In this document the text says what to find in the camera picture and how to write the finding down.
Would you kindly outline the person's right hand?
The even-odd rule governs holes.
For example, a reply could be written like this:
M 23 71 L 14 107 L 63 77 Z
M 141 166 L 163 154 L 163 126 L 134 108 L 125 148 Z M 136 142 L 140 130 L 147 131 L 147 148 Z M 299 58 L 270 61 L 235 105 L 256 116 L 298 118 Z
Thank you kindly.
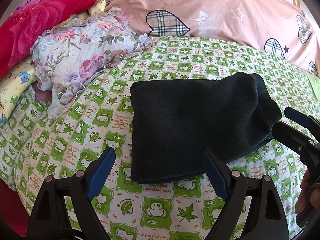
M 314 208 L 319 208 L 320 206 L 320 190 L 319 188 L 314 189 L 310 197 L 308 197 L 308 178 L 310 177 L 310 173 L 308 170 L 304 173 L 304 177 L 302 183 L 300 185 L 301 192 L 298 197 L 295 206 L 295 213 L 301 213 L 308 204 L 308 201 L 313 205 Z

